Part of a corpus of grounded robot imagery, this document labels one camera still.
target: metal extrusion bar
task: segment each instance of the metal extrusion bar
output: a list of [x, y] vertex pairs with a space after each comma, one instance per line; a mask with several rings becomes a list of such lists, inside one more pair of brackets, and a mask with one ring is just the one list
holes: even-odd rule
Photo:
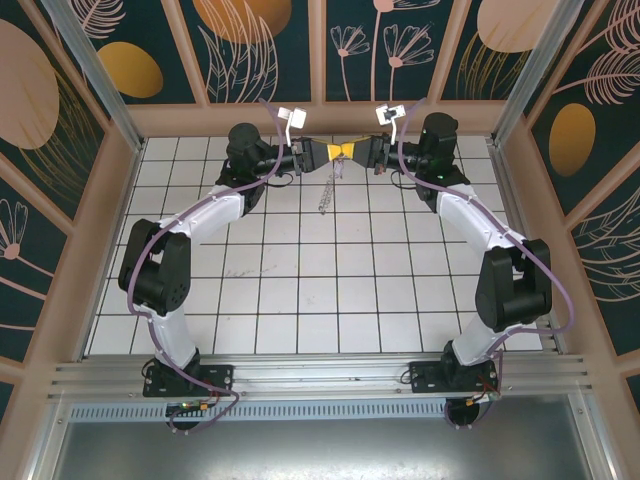
[[496, 145], [500, 146], [509, 138], [529, 99], [544, 77], [556, 53], [560, 50], [565, 35], [569, 31], [567, 25], [573, 25], [583, 3], [584, 0], [558, 2], [549, 23], [547, 23], [540, 40], [538, 40], [538, 44], [531, 52], [531, 56], [529, 56], [513, 90], [511, 90], [507, 103], [496, 123], [494, 130]]
[[133, 119], [100, 62], [95, 48], [82, 30], [70, 2], [42, 0], [42, 5], [51, 16], [60, 35], [100, 96], [105, 108], [120, 128], [129, 146], [135, 151], [139, 150], [140, 135], [134, 126]]
[[[439, 354], [260, 358], [210, 355], [204, 356], [202, 363], [234, 365], [234, 389], [241, 393], [243, 401], [469, 396], [472, 392], [417, 395], [411, 392], [410, 385], [400, 382], [410, 362], [439, 358]], [[94, 356], [82, 363], [60, 364], [49, 389], [49, 400], [52, 403], [149, 402], [142, 396], [140, 374], [140, 367], [147, 359], [147, 356]], [[503, 368], [505, 396], [569, 394], [591, 389], [580, 356], [505, 353]]]

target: white tile floor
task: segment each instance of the white tile floor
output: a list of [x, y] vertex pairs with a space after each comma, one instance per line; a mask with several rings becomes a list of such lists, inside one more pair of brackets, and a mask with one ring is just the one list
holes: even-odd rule
[[[205, 195], [226, 144], [224, 137], [149, 140], [87, 354], [153, 353], [146, 325], [128, 314], [117, 286], [124, 245], [140, 218], [158, 220]], [[458, 146], [456, 164], [506, 221], [484, 138], [460, 137]], [[193, 248], [185, 311], [202, 353], [440, 352], [473, 317], [481, 259], [460, 234], [415, 192], [391, 185], [389, 174], [354, 163], [321, 215], [330, 173], [328, 165], [268, 188], [251, 214]], [[507, 349], [541, 344], [518, 335]]]

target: gray metal surface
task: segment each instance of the gray metal surface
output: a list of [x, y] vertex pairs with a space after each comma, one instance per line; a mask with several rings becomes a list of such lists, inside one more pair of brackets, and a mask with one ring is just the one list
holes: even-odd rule
[[557, 3], [549, 23], [531, 52], [500, 114], [494, 129], [496, 145], [504, 144], [509, 138], [529, 99], [560, 50], [565, 35], [569, 32], [567, 25], [573, 25], [583, 3], [584, 0], [562, 0]]
[[220, 423], [193, 437], [162, 424], [70, 424], [58, 480], [591, 478], [567, 403], [506, 399], [484, 424], [442, 419]]
[[[80, 403], [73, 405], [71, 423], [166, 422], [169, 404]], [[218, 415], [228, 402], [205, 411], [180, 415], [176, 422], [208, 420]], [[444, 416], [444, 399], [401, 398], [395, 400], [316, 400], [298, 402], [242, 402], [223, 422], [282, 420], [356, 420], [372, 418], [424, 418]]]
[[[148, 356], [92, 356], [82, 363], [60, 364], [49, 389], [52, 403], [145, 402], [140, 367]], [[434, 354], [376, 355], [203, 355], [203, 364], [232, 364], [234, 390], [243, 401], [430, 398], [442, 393], [411, 393], [400, 383], [409, 362], [440, 359]], [[589, 391], [580, 356], [555, 353], [505, 353], [505, 396]], [[464, 397], [472, 392], [449, 393]]]

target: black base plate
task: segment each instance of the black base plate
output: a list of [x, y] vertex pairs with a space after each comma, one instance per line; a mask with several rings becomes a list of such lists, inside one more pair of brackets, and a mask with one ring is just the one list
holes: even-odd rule
[[493, 388], [498, 388], [496, 366], [492, 361], [463, 367], [464, 374], [458, 375], [455, 381], [448, 381], [441, 361], [411, 362], [409, 378], [413, 393], [449, 393], [482, 391], [482, 376]]
[[[232, 365], [200, 365], [198, 380], [214, 387], [231, 390], [233, 386]], [[144, 397], [208, 397], [209, 390], [187, 382], [164, 365], [154, 362], [145, 372]]]

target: yellow bowtie-shaped object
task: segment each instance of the yellow bowtie-shaped object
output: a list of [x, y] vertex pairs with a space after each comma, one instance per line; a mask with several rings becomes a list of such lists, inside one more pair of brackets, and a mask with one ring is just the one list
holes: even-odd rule
[[353, 151], [355, 149], [356, 142], [366, 140], [367, 138], [369, 137], [358, 138], [341, 145], [333, 145], [330, 143], [327, 144], [327, 150], [329, 151], [329, 160], [332, 162], [337, 158], [342, 158], [343, 160], [345, 158], [348, 158], [350, 160], [353, 160]]

